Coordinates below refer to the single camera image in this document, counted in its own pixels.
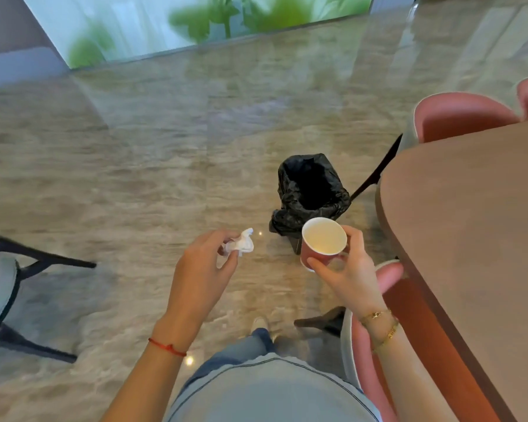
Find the black trash can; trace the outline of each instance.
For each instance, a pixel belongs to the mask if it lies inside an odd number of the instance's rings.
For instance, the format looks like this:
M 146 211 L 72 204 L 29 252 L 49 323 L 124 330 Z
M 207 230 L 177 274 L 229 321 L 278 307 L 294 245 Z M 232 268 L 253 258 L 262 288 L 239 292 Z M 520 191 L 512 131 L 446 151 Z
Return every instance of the black trash can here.
M 293 155 L 277 171 L 282 208 L 270 220 L 270 232 L 288 237 L 301 252 L 301 229 L 312 218 L 337 219 L 350 207 L 350 194 L 324 154 Z

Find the gold bracelet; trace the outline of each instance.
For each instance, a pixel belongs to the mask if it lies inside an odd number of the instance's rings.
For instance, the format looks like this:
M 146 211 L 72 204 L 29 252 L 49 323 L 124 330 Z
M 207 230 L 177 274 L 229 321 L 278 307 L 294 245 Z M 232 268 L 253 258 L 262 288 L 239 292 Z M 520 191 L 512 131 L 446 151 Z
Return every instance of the gold bracelet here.
M 391 330 L 389 331 L 385 339 L 382 340 L 378 344 L 378 346 L 375 347 L 375 349 L 372 351 L 372 354 L 376 354 L 380 350 L 381 347 L 383 347 L 387 342 L 391 340 L 391 338 L 393 338 L 393 336 L 395 336 L 395 333 L 397 332 L 397 329 L 399 328 L 399 326 L 401 326 L 401 323 L 399 322 L 397 318 L 395 318 L 395 324 L 393 325 L 393 327 L 391 328 Z
M 383 314 L 386 314 L 386 313 L 389 313 L 391 314 L 391 310 L 388 309 L 387 311 L 376 311 L 376 312 L 372 312 L 371 314 L 368 314 L 366 315 L 365 317 L 362 317 L 359 321 L 360 321 L 360 324 L 364 327 L 366 327 L 366 324 L 368 323 L 368 321 L 373 321 L 375 320 L 376 318 L 380 317 L 381 315 Z

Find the white tissue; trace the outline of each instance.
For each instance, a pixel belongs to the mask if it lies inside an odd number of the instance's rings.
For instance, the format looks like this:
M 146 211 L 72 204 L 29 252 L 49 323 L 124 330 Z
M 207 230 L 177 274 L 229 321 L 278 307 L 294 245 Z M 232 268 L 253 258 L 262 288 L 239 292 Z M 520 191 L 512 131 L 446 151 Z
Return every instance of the white tissue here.
M 232 251 L 238 250 L 239 256 L 243 253 L 250 253 L 254 250 L 254 243 L 251 239 L 251 234 L 254 232 L 252 228 L 245 229 L 239 238 L 233 239 L 223 245 L 223 253 L 225 256 L 229 255 Z

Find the shoe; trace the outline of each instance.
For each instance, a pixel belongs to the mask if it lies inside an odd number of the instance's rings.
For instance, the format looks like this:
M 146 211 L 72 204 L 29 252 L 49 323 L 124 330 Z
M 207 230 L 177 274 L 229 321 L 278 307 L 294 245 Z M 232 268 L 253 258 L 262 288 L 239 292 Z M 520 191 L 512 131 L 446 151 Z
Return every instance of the shoe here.
M 270 330 L 266 317 L 256 317 L 254 319 L 254 321 L 252 322 L 251 332 L 256 329 L 266 329 L 268 331 Z

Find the table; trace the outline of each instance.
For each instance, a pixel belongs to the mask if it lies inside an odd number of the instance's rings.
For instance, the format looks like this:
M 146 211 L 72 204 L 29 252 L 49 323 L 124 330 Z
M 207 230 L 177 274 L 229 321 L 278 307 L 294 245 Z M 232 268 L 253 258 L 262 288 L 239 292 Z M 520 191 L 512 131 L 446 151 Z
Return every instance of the table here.
M 376 208 L 497 416 L 528 422 L 528 121 L 402 152 Z

